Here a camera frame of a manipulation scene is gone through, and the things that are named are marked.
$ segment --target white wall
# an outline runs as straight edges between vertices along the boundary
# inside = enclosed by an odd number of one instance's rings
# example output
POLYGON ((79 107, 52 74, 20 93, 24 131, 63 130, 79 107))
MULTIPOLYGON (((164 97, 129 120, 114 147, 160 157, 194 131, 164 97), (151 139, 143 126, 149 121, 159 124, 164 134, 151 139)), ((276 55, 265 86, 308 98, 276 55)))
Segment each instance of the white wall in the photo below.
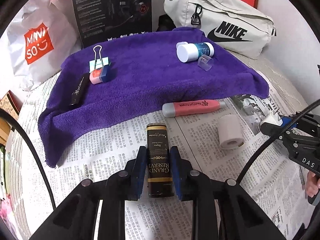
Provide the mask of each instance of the white wall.
MULTIPOLYGON (((289 0, 259 0, 258 10, 271 16, 277 29, 262 51, 282 70, 308 104, 320 98, 320 44, 289 0)), ((320 114, 320 107, 313 111, 320 114)))
MULTIPOLYGON (((153 29, 158 26, 158 17, 164 14, 164 0, 152 0, 153 29)), ((320 98, 320 76, 317 64, 320 64, 320 44, 307 22, 288 0, 259 0, 258 9, 273 18, 277 28, 277 37, 263 49, 262 54, 284 72, 293 85, 312 103, 320 98)), ((3 58, 6 41, 0 39, 0 98, 11 89, 23 102, 27 93, 18 89, 10 63, 3 58)))

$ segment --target tape roll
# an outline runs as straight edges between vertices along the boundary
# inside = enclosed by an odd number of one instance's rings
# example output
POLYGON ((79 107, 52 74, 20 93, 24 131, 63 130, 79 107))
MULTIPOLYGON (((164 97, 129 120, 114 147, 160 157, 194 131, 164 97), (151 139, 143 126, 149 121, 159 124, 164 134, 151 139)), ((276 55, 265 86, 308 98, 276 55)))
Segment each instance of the tape roll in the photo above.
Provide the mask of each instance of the tape roll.
POLYGON ((244 143, 238 117, 227 114, 218 119, 218 134, 221 149, 235 149, 244 143))

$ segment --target blue label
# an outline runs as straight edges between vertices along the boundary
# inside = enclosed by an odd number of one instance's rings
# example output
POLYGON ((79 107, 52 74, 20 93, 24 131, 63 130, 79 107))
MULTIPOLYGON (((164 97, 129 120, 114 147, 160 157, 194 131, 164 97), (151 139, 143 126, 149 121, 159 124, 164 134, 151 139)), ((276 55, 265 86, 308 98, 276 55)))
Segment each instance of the blue label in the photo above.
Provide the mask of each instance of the blue label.
POLYGON ((207 44, 205 44, 204 42, 201 42, 201 43, 194 43, 194 45, 198 49, 198 58, 200 58, 201 55, 210 56, 210 48, 207 44))

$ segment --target pink highlighter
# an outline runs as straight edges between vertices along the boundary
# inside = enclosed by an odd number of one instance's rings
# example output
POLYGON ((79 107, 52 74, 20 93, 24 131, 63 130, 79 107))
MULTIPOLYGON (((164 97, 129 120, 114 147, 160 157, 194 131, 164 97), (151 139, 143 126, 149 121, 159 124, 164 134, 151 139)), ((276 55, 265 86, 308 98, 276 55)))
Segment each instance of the pink highlighter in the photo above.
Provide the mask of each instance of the pink highlighter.
POLYGON ((216 111, 224 106, 226 106, 225 102, 219 102, 212 99, 166 103, 162 106, 162 114, 165 117, 175 117, 188 114, 204 114, 216 111))

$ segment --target bottle label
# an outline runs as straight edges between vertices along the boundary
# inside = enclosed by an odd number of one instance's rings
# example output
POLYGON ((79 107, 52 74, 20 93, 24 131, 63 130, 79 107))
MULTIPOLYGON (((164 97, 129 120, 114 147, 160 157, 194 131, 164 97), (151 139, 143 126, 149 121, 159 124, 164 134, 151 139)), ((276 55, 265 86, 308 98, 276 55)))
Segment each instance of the bottle label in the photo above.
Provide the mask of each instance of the bottle label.
POLYGON ((194 45, 198 49, 198 58, 200 58, 202 55, 210 56, 210 48, 207 44, 204 42, 201 43, 194 43, 194 45))
POLYGON ((169 167, 169 142, 167 130, 157 126, 147 130, 148 182, 172 181, 169 167))
POLYGON ((99 69, 95 69, 94 71, 92 71, 92 77, 99 77, 101 74, 102 68, 99 69))

